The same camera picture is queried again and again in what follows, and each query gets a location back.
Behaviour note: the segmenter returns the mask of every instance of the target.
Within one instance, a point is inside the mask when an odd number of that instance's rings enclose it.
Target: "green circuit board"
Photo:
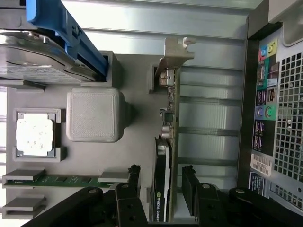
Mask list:
[[[109,188],[115,182],[98,182],[98,176],[80,175],[43,175],[33,181],[8,180],[4,186],[15,187],[98,187]]]

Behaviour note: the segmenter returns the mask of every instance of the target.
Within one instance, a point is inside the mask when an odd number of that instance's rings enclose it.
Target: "metal bracket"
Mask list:
[[[45,85],[16,79],[0,79],[0,85],[22,91],[44,92],[45,89]]]
[[[194,52],[187,51],[187,46],[195,44],[194,38],[183,38],[183,43],[178,43],[177,37],[165,38],[164,57],[160,59],[157,67],[155,78],[159,78],[160,74],[165,72],[166,69],[178,69],[187,60],[195,57]]]

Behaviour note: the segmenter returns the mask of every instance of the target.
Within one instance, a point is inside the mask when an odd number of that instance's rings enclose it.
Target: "usb port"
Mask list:
[[[260,138],[259,138],[259,144],[258,144],[259,150],[262,149],[262,146],[263,146],[263,139],[262,139],[262,137],[260,137]]]
[[[257,104],[261,104],[262,102],[262,91],[257,92]]]
[[[260,133],[263,133],[264,132],[264,123],[263,122],[260,122]]]
[[[262,91],[262,103],[266,102],[266,91]]]
[[[256,121],[255,124],[255,133],[258,133],[260,131],[260,122]]]
[[[259,136],[255,136],[254,138],[254,149],[258,150],[258,146],[259,146]]]
[[[274,89],[268,90],[267,101],[268,102],[273,102],[275,100],[275,97],[276,97],[275,90]]]

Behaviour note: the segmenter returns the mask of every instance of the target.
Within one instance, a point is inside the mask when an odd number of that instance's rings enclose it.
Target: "blue plastic handle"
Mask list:
[[[107,81],[107,60],[96,49],[60,0],[26,0],[27,21],[38,28],[55,31],[65,41],[65,52],[89,62]]]

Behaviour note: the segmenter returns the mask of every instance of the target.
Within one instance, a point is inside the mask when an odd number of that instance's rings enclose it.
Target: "barcode label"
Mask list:
[[[266,158],[264,158],[262,156],[256,155],[256,154],[252,154],[252,155],[253,155],[254,160],[257,160],[258,162],[261,162],[261,163],[271,167],[271,161],[267,160]]]
[[[263,156],[251,154],[250,167],[266,176],[271,175],[271,161]]]

